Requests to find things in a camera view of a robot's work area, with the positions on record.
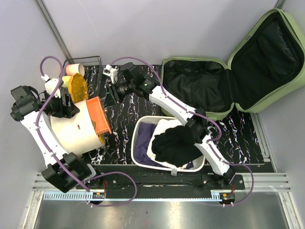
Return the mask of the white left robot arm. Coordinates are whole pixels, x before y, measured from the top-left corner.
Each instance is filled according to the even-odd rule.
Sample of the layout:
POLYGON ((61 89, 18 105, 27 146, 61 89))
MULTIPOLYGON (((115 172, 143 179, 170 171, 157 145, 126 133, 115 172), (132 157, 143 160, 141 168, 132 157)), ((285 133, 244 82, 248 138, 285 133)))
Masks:
POLYGON ((32 135, 43 155, 46 169, 43 178, 60 190, 67 193, 80 185, 87 192, 99 188, 103 177, 93 172, 92 166, 86 164, 78 155, 68 153, 60 144, 50 125, 48 115, 43 109, 48 103, 42 103, 30 86, 18 86, 10 91, 15 102, 11 108, 11 117, 20 122, 32 135))

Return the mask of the black garment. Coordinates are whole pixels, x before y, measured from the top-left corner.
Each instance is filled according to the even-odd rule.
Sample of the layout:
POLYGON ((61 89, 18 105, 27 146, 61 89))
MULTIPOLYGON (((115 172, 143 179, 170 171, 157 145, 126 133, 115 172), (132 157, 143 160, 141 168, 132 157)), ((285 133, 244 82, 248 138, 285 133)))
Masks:
POLYGON ((194 144, 191 130, 178 125, 155 136, 152 152, 155 154, 156 161, 182 167, 203 155, 194 144))

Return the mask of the white grey cloth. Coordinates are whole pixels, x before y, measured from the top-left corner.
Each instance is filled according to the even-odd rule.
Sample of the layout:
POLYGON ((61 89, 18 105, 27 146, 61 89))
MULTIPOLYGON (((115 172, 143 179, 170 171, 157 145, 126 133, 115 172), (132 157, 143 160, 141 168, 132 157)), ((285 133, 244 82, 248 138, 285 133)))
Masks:
POLYGON ((187 142, 184 126, 177 119, 161 119, 152 134, 147 156, 158 166, 180 172, 196 172, 204 166, 198 148, 187 142))

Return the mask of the green hard-shell suitcase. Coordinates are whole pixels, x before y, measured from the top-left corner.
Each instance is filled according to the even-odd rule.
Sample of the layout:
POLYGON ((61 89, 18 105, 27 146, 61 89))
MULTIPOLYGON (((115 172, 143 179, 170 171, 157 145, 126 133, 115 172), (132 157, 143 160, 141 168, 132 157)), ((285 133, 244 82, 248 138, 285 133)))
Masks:
POLYGON ((163 61, 162 82, 173 96, 213 120, 233 109, 258 113, 304 86, 305 37, 289 13, 271 9, 228 62, 171 57, 163 61))

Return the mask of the navy blue garment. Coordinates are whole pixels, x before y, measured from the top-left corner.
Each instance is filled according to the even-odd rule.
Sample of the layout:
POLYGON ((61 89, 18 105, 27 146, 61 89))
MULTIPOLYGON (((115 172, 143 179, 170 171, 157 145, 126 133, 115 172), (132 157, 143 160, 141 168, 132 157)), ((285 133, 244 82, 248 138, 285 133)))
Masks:
POLYGON ((140 124, 139 136, 138 136, 138 140, 136 141, 135 157, 136 160, 146 165, 161 167, 158 166, 151 159, 149 159, 147 156, 148 145, 152 138, 155 128, 156 125, 154 124, 147 124, 147 123, 140 124))

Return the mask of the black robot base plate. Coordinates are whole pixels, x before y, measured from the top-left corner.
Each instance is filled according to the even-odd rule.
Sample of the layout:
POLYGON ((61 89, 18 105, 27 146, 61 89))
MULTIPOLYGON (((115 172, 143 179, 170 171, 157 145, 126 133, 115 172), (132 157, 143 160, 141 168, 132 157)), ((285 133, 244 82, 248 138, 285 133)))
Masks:
POLYGON ((169 198, 209 198, 211 191, 245 191, 242 175, 236 175, 233 186, 226 188, 218 185, 212 176, 210 166, 204 166, 197 172, 180 172, 172 176, 171 172, 139 167, 136 165, 97 165, 102 173, 123 172, 129 175, 137 185, 137 199, 169 198))

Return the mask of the white cylinder appliance orange lid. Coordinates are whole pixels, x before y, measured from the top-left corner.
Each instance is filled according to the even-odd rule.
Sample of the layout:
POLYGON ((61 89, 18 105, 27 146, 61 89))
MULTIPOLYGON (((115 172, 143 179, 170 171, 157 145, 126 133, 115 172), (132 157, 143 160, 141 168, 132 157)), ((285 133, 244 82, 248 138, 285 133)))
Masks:
POLYGON ((52 129, 68 153, 81 155, 105 145, 105 133, 112 133, 100 97, 76 104, 72 118, 51 117, 52 129))

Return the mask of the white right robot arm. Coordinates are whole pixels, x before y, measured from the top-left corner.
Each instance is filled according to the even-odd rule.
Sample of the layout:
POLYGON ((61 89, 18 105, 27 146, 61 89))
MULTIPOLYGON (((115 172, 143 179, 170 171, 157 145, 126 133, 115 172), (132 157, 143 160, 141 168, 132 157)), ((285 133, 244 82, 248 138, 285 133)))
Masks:
POLYGON ((103 74, 110 77, 106 84, 109 103, 122 103, 127 95, 132 93, 169 111, 183 125, 186 136, 208 160, 213 172, 216 174, 216 183, 222 189, 229 188, 236 172, 220 153, 214 139, 208 134, 207 123, 215 124, 215 121, 205 116, 204 111, 195 109, 173 96, 162 85, 160 76, 153 71, 155 78, 144 76, 132 62, 121 66, 121 72, 125 78, 118 82, 117 69, 110 64, 103 69, 103 74))

